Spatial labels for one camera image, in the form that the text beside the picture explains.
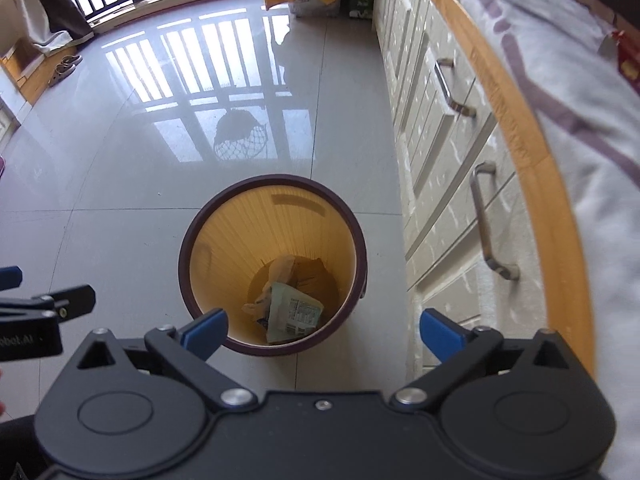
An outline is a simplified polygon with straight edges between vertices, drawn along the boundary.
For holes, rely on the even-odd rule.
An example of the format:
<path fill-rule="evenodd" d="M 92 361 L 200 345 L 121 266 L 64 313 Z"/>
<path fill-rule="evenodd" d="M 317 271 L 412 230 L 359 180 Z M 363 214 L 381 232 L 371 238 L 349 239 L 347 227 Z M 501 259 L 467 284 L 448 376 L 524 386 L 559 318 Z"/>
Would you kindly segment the green white paper wrapper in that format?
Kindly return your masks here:
<path fill-rule="evenodd" d="M 307 337 L 319 327 L 323 310 L 322 303 L 311 296 L 287 284 L 274 283 L 267 322 L 268 344 Z"/>

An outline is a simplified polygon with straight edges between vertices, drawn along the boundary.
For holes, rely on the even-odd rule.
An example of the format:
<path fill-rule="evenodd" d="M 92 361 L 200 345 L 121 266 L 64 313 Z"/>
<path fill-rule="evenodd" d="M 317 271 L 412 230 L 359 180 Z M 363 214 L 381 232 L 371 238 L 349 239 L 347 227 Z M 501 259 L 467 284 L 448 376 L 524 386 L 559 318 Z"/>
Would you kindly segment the pair of slippers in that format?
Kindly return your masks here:
<path fill-rule="evenodd" d="M 69 77 L 82 62 L 81 54 L 66 55 L 62 58 L 62 61 L 55 66 L 53 74 L 48 82 L 49 87 L 54 87 L 62 80 Z"/>

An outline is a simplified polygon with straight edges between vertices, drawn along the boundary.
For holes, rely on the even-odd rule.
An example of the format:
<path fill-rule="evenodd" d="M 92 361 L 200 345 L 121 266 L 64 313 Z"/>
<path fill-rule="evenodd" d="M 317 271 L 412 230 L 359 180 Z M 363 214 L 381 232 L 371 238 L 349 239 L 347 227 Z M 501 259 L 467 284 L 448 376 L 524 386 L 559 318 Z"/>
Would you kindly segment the yellow maroon-rimmed trash bin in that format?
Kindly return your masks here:
<path fill-rule="evenodd" d="M 368 271 L 366 241 L 349 206 L 294 174 L 245 179 L 218 193 L 192 220 L 178 258 L 179 288 L 192 318 L 224 310 L 224 346 L 264 358 L 292 356 L 332 336 L 366 294 Z M 322 304 L 309 335 L 268 340 L 276 283 Z"/>

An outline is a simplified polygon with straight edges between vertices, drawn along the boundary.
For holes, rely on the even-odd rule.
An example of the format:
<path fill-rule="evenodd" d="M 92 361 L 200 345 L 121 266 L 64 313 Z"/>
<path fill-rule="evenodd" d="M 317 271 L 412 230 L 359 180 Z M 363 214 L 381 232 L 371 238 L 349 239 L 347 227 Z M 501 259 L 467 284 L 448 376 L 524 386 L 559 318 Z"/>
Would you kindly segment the red packet on blanket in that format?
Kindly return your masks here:
<path fill-rule="evenodd" d="M 606 36 L 598 50 L 620 73 L 635 92 L 640 89 L 639 46 L 623 30 L 613 30 Z"/>

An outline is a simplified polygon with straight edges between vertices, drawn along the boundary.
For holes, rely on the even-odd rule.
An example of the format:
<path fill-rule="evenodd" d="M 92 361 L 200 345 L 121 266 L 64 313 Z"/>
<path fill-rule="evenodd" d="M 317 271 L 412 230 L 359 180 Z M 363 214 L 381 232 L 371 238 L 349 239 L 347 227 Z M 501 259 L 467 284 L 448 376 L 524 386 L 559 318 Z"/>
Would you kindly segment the white purple patterned blanket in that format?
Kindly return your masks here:
<path fill-rule="evenodd" d="M 639 474 L 639 97 L 575 0 L 458 0 L 536 115 L 587 260 L 597 380 L 617 422 L 610 479 Z"/>

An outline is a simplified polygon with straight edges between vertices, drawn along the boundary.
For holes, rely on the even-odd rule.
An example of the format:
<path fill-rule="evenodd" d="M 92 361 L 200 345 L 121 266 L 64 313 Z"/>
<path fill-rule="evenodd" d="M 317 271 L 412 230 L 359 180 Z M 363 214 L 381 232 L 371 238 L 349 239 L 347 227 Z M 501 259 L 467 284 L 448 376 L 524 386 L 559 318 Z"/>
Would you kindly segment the cream cabinet with drawers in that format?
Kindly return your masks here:
<path fill-rule="evenodd" d="M 434 308 L 466 328 L 493 327 L 513 338 L 547 322 L 534 231 L 506 139 L 469 52 L 434 0 L 375 0 L 404 222 L 409 298 L 408 374 L 437 365 L 419 320 Z M 469 185 L 480 175 L 496 257 L 520 268 L 518 281 L 492 272 L 480 249 Z"/>

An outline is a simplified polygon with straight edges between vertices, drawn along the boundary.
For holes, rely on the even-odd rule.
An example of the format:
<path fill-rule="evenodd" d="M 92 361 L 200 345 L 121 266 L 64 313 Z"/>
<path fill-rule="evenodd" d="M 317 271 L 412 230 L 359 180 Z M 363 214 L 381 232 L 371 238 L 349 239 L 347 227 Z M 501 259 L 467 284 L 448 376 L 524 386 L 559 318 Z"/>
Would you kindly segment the brown white curtain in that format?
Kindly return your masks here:
<path fill-rule="evenodd" d="M 73 0 L 12 0 L 17 29 L 47 58 L 93 40 L 94 32 Z"/>

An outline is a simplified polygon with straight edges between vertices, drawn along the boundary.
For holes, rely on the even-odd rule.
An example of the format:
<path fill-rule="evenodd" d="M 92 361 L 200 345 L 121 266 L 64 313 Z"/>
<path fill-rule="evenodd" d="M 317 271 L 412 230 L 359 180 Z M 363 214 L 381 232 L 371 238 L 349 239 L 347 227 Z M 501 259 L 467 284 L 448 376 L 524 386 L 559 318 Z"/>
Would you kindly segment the crumpled tan paper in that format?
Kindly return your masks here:
<path fill-rule="evenodd" d="M 298 289 L 315 300 L 326 304 L 326 290 L 331 288 L 331 274 L 321 259 L 309 259 L 301 256 L 283 255 L 272 260 L 266 266 L 267 274 L 264 286 L 259 294 L 250 296 L 252 302 L 242 305 L 242 312 L 254 321 L 268 318 L 271 302 L 271 286 L 283 283 Z"/>

